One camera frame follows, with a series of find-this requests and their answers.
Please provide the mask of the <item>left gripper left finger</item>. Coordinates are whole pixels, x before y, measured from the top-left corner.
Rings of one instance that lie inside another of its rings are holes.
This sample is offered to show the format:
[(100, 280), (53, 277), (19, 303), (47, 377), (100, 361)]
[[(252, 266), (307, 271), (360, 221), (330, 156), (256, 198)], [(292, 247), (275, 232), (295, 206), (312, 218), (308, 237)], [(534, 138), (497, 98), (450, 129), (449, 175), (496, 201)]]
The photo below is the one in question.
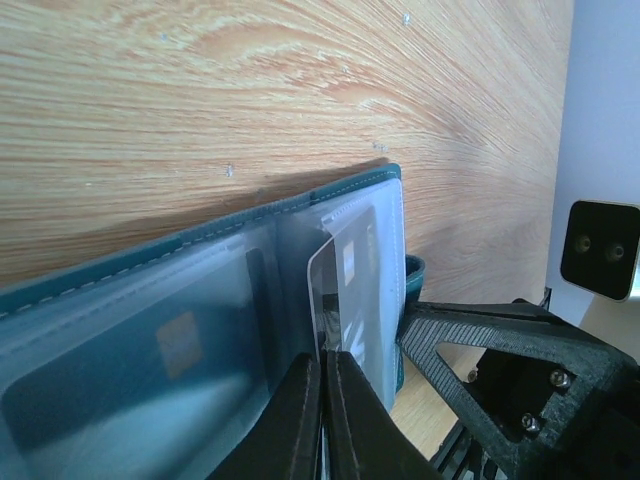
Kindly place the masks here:
[(300, 354), (256, 424), (209, 477), (316, 479), (320, 430), (321, 368)]

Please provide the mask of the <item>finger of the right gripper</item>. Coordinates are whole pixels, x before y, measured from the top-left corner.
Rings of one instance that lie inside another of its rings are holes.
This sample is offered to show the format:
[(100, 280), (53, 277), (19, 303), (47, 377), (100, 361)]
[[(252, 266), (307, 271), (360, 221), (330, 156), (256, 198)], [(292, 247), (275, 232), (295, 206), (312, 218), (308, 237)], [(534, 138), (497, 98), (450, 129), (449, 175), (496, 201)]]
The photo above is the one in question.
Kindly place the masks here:
[(397, 341), (508, 478), (638, 478), (626, 353), (524, 300), (416, 302)]

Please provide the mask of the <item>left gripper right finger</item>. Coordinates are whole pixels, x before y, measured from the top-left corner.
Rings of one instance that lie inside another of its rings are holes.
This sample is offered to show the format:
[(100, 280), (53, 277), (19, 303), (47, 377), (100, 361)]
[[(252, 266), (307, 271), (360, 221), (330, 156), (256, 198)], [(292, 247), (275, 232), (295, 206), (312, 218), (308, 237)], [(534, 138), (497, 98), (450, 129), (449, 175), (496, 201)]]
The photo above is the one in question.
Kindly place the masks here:
[(440, 479), (397, 428), (354, 357), (324, 354), (324, 408), (332, 479)]

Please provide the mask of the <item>teal card holder wallet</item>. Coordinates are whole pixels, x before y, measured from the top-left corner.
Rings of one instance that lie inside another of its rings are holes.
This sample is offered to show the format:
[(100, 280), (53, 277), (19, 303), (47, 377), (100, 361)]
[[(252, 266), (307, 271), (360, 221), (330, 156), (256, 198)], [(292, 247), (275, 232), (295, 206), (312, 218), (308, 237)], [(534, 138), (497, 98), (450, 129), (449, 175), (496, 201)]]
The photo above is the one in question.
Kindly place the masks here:
[(6, 287), (1, 475), (202, 479), (325, 345), (391, 408), (423, 275), (389, 163)]

